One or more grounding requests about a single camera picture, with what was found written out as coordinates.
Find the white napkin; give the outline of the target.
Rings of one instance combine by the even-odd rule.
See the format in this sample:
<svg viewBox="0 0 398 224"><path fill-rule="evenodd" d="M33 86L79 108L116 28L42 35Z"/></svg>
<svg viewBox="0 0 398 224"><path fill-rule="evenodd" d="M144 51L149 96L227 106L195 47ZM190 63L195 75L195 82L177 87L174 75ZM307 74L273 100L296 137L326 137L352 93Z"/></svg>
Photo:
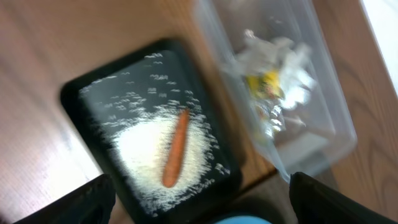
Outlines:
<svg viewBox="0 0 398 224"><path fill-rule="evenodd" d="M317 85L306 71L311 47L283 36L267 41L254 35L249 29L244 31L243 41L245 48L231 62L226 63L224 70L241 79L248 92L244 80L246 75L277 70L280 88L284 94L280 101L282 109L292 111L310 101L312 90Z"/></svg>

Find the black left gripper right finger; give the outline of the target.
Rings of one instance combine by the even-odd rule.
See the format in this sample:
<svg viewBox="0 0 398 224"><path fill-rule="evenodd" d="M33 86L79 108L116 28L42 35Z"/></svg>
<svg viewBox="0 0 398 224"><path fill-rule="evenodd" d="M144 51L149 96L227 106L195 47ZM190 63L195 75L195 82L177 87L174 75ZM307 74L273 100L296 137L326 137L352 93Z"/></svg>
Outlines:
<svg viewBox="0 0 398 224"><path fill-rule="evenodd" d="M303 172L290 176L289 199L299 223L397 224Z"/></svg>

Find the orange carrot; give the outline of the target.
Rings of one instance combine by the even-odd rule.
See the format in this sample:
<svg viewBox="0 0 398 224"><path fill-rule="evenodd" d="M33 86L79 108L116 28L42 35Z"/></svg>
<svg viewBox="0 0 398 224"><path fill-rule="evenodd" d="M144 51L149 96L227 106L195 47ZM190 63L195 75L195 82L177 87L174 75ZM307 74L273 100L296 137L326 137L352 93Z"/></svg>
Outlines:
<svg viewBox="0 0 398 224"><path fill-rule="evenodd" d="M169 157L164 167L162 183L165 187L173 187L178 180L187 140L187 129L190 120L188 109L183 110L177 121L174 136L170 145Z"/></svg>

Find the white rice pile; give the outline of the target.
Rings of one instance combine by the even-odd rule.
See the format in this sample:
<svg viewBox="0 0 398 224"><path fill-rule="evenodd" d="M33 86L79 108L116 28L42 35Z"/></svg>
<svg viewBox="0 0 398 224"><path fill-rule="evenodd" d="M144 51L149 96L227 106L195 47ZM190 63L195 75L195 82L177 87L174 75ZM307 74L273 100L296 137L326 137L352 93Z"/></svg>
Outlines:
<svg viewBox="0 0 398 224"><path fill-rule="evenodd" d="M121 107L122 111L133 110L138 114L126 125L115 116L111 117L111 124L122 126L111 135L111 144L123 172L131 176L128 186L136 191L144 211L156 217L159 212L187 201L188 194L198 194L207 188L210 182L204 180L204 176L210 170L215 169L222 175L229 170L222 164L212 164L216 139L210 134L204 115L195 114L176 100L148 111L143 107L145 101L146 97L140 96ZM190 112L190 122L182 170L177 183L167 188L162 183L162 174L178 117L186 109Z"/></svg>

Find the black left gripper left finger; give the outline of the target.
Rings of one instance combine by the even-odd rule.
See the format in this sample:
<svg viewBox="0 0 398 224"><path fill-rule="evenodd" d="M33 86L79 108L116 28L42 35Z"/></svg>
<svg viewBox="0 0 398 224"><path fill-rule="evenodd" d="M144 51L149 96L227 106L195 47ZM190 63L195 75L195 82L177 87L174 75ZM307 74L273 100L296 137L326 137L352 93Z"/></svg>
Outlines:
<svg viewBox="0 0 398 224"><path fill-rule="evenodd" d="M108 224L116 191L102 174L15 224Z"/></svg>

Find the foil wrapper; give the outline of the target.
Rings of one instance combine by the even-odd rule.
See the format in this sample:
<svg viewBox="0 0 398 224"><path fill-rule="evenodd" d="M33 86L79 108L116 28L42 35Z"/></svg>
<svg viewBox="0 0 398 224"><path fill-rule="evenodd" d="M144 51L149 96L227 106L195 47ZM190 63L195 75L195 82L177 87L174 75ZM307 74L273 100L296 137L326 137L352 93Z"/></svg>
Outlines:
<svg viewBox="0 0 398 224"><path fill-rule="evenodd" d="M277 133L285 131L280 102L284 94L280 88L279 72L269 70L253 73L246 75L244 80L264 134L274 139Z"/></svg>

